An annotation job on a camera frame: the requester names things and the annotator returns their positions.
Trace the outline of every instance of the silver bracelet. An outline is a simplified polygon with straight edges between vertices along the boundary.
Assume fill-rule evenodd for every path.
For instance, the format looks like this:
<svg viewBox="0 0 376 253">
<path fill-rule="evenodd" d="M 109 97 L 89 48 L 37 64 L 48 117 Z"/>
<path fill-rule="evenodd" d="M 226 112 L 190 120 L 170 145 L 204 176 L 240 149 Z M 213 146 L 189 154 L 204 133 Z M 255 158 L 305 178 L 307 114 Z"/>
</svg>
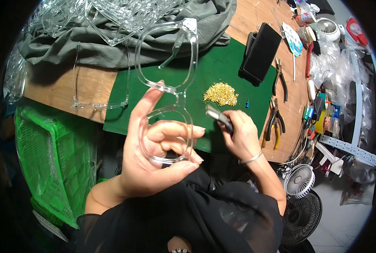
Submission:
<svg viewBox="0 0 376 253">
<path fill-rule="evenodd" d="M 261 155 L 262 155 L 262 150 L 260 151 L 260 153 L 258 153 L 258 155 L 254 156 L 253 158 L 251 158 L 248 161 L 240 161 L 239 160 L 239 164 L 245 164 L 245 165 L 247 165 L 248 163 L 251 163 L 252 161 L 255 161 L 256 159 L 258 159 Z"/>
</svg>

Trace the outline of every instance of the person's hand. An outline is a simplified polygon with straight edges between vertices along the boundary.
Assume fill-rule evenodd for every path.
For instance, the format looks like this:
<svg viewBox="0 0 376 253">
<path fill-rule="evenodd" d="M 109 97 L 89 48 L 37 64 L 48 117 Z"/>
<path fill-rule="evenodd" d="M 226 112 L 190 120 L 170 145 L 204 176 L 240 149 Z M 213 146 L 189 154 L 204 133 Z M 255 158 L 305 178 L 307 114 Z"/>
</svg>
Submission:
<svg viewBox="0 0 376 253">
<path fill-rule="evenodd" d="M 261 147 L 258 142 L 258 131 L 250 116 L 241 110 L 227 110 L 223 112 L 233 124 L 233 136 L 231 136 L 224 125 L 219 124 L 222 129 L 226 147 L 241 161 L 248 161 L 260 153 Z"/>
<path fill-rule="evenodd" d="M 190 128 L 185 123 L 158 121 L 148 126 L 146 115 L 154 109 L 162 94 L 158 89 L 148 89 L 130 114 L 120 175 L 121 194 L 127 198 L 150 196 L 175 185 L 196 170 L 203 161 L 191 150 L 190 161 L 179 161 L 161 169 L 162 164 L 149 161 L 142 154 L 140 131 L 143 133 L 144 146 L 152 155 L 165 157 L 169 150 L 183 154 L 186 149 L 183 137 L 187 136 Z M 193 126 L 193 138 L 200 138 L 204 133 L 204 128 Z"/>
</svg>

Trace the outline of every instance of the green plastic crate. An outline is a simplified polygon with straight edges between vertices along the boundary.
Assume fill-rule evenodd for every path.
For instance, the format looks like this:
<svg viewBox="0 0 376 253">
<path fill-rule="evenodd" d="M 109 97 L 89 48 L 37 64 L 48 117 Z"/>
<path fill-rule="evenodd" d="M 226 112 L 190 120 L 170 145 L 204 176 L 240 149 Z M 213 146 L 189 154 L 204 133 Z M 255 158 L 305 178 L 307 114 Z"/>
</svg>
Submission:
<svg viewBox="0 0 376 253">
<path fill-rule="evenodd" d="M 33 100 L 15 113 L 18 157 L 35 200 L 78 229 L 96 181 L 94 123 Z"/>
<path fill-rule="evenodd" d="M 51 212 L 49 212 L 46 208 L 39 205 L 39 203 L 36 201 L 36 199 L 34 197 L 31 197 L 30 201 L 31 201 L 31 204 L 32 204 L 34 210 L 37 213 L 39 213 L 40 215 L 42 215 L 42 217 L 44 217 L 46 220 L 48 220 L 52 225 L 59 227 L 59 228 L 61 226 L 63 226 L 63 221 L 60 220 L 59 218 L 57 218 Z"/>
</svg>

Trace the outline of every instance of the fan grille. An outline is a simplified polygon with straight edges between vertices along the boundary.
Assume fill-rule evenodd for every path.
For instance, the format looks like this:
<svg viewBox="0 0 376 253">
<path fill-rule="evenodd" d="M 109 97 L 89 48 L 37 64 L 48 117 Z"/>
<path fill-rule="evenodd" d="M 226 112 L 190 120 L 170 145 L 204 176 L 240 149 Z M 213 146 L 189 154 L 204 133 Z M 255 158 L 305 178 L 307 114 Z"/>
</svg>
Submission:
<svg viewBox="0 0 376 253">
<path fill-rule="evenodd" d="M 313 187 L 315 175 L 313 168 L 301 164 L 293 168 L 292 173 L 285 178 L 286 194 L 294 198 L 304 197 Z"/>
<path fill-rule="evenodd" d="M 322 218 L 322 200 L 313 190 L 302 199 L 289 199 L 283 214 L 282 245 L 295 245 L 306 240 Z"/>
<path fill-rule="evenodd" d="M 321 18 L 317 21 L 320 32 L 331 34 L 337 30 L 337 25 L 330 19 Z"/>
</svg>

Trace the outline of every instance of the wooden workbench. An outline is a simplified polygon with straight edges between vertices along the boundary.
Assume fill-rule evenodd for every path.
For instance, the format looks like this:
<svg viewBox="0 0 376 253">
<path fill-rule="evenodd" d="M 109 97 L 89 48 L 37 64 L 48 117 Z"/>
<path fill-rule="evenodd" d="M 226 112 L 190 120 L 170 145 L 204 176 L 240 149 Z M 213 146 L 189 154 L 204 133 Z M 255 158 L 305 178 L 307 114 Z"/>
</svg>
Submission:
<svg viewBox="0 0 376 253">
<path fill-rule="evenodd" d="M 257 1 L 253 0 L 237 0 L 237 10 L 233 16 L 227 33 L 237 41 L 246 44 L 247 37 L 250 32 L 256 31 L 257 21 L 255 14 L 255 4 Z M 277 18 L 280 22 L 285 22 L 292 28 L 297 29 L 297 23 L 291 19 L 292 13 L 286 3 L 277 5 L 275 0 L 260 0 L 257 6 L 258 22 L 271 23 L 271 26 L 278 32 L 278 25 L 273 14 L 273 8 L 276 10 Z M 283 89 L 280 81 L 277 84 L 277 98 L 279 100 L 279 111 L 284 118 L 286 125 L 286 133 L 281 135 L 279 149 L 273 150 L 275 143 L 275 135 L 271 135 L 271 141 L 267 142 L 266 147 L 263 149 L 265 157 L 269 161 L 284 162 L 293 149 L 296 138 L 299 134 L 301 127 L 301 119 L 303 107 L 307 104 L 307 86 L 305 78 L 306 66 L 306 51 L 300 57 L 296 58 L 296 81 L 293 81 L 293 61 L 292 53 L 290 52 L 285 41 L 281 45 L 276 54 L 278 58 L 282 58 L 282 71 L 285 76 L 286 84 L 288 87 L 288 102 L 283 102 Z M 35 79 L 28 80 L 24 96 L 51 107 L 79 115 L 84 118 L 94 120 L 99 123 L 105 121 L 105 110 L 74 110 L 70 106 L 73 102 L 73 70 L 65 73 L 60 73 L 58 78 L 53 84 L 40 85 Z M 114 69 L 104 69 L 96 67 L 80 67 L 78 70 L 77 84 L 80 93 L 78 93 L 79 101 L 97 101 L 106 103 L 110 97 L 112 86 L 117 75 Z"/>
</svg>

